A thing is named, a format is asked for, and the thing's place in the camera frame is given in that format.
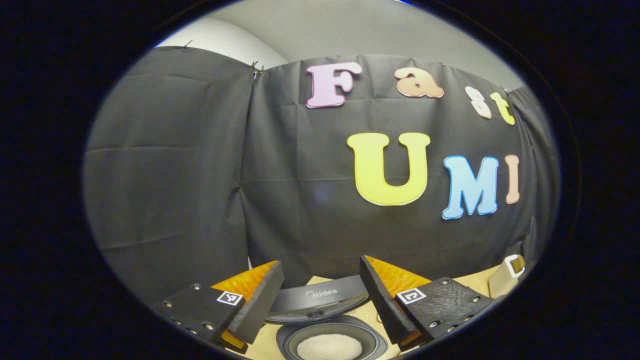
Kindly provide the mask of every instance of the white rice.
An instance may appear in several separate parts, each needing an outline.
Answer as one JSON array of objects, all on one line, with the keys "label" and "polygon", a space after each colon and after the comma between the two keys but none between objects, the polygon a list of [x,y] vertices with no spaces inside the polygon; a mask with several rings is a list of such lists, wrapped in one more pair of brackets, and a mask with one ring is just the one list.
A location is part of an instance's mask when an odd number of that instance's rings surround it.
[{"label": "white rice", "polygon": [[298,344],[298,355],[304,360],[354,360],[362,353],[362,344],[342,334],[312,336]]}]

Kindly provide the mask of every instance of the black cloth backdrop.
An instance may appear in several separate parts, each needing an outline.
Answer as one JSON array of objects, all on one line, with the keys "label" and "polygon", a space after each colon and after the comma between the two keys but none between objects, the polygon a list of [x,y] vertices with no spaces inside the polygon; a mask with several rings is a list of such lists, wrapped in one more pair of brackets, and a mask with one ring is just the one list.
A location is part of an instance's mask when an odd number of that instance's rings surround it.
[{"label": "black cloth backdrop", "polygon": [[[346,103],[310,109],[311,65],[356,61]],[[411,98],[394,72],[417,67],[445,91]],[[478,89],[490,120],[473,109]],[[489,95],[509,103],[514,126]],[[313,275],[358,273],[367,254],[429,278],[457,277],[521,252],[540,256],[558,205],[557,150],[544,111],[524,88],[500,86],[439,63],[387,55],[331,56],[265,70],[201,49],[159,47],[133,66],[99,111],[87,146],[84,196],[106,260],[143,301],[153,304],[192,282],[212,284],[281,260],[284,288]],[[428,183],[405,206],[377,206],[355,186],[347,138],[383,133],[385,177],[408,180],[398,136],[427,134]],[[520,200],[506,204],[515,154]],[[493,156],[496,212],[445,220],[451,185],[444,159],[459,155],[477,175]]]}]

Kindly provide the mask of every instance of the beige table surface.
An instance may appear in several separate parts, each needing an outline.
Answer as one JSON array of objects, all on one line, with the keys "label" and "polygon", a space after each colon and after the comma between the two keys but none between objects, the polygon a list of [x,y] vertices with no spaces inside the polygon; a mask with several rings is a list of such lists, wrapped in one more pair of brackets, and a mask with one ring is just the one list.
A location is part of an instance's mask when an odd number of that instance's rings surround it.
[{"label": "beige table surface", "polygon": [[[493,275],[493,273],[497,269],[498,267],[496,266],[475,274],[471,274],[463,277],[456,277],[454,278],[454,280],[488,297],[489,296],[489,285],[488,285],[489,276]],[[307,285],[318,284],[320,282],[325,282],[325,281],[331,281],[331,279],[313,276],[311,280],[309,280]],[[373,303],[370,300],[368,300],[364,305],[358,306],[357,308],[345,313],[345,315],[354,316],[364,321],[365,323],[367,323],[367,325],[371,326],[375,331],[377,331],[380,335],[382,335],[382,337],[387,341],[387,345],[388,345],[387,351],[376,360],[391,359],[395,356],[398,356],[401,353],[398,346],[391,344],[391,342],[389,341],[389,337],[387,336],[387,332],[385,331],[384,326],[382,325],[382,323],[378,321],[378,313],[376,312],[376,308],[373,306]],[[260,332],[258,332],[258,336],[256,337],[253,344],[249,344],[247,351],[244,355],[230,349],[227,349],[227,350],[253,360],[285,360],[285,357],[280,352],[280,349],[278,348],[278,344],[276,342],[276,333],[278,332],[278,329],[281,326],[283,325],[278,325],[273,323],[264,324]]]}]

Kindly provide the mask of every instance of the yellow letter u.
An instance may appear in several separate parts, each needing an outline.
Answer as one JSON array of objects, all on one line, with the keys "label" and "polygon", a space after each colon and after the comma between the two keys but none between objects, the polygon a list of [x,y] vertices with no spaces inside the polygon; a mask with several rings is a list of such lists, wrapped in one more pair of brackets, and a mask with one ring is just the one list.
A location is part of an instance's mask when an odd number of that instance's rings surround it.
[{"label": "yellow letter u", "polygon": [[355,154],[356,188],[367,201],[376,205],[405,205],[416,201],[427,187],[427,154],[431,139],[421,133],[404,133],[398,138],[409,154],[409,180],[392,186],[385,180],[383,149],[389,137],[378,133],[351,135],[347,144]]}]

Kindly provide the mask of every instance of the clip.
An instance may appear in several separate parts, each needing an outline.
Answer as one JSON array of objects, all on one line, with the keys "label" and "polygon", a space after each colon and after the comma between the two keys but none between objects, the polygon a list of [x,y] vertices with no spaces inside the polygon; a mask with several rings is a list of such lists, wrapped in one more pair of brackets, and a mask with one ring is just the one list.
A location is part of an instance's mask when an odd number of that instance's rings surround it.
[{"label": "clip", "polygon": [[185,46],[180,48],[180,51],[184,50],[187,47],[187,45],[189,45],[192,41],[193,39],[189,40],[189,42]]},{"label": "clip", "polygon": [[505,295],[518,284],[518,278],[524,273],[525,263],[522,255],[510,255],[489,277],[489,293],[492,298]]}]

